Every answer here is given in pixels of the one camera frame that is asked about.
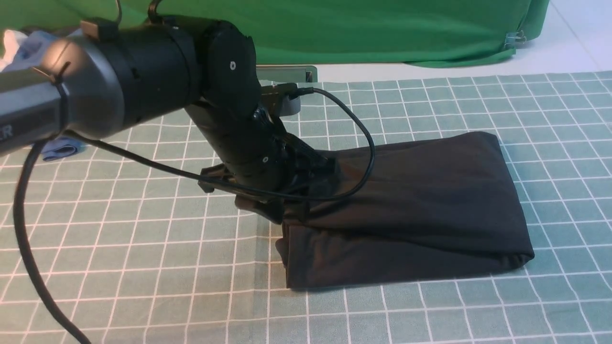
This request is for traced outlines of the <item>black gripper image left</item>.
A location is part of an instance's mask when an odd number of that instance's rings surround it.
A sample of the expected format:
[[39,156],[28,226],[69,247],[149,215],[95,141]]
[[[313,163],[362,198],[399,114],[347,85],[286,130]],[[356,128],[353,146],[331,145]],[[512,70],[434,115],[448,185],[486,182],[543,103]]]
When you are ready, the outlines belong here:
[[264,105],[239,115],[199,101],[186,107],[221,160],[200,172],[199,187],[236,194],[240,210],[276,225],[308,224],[316,201],[339,197],[339,166],[289,133]]

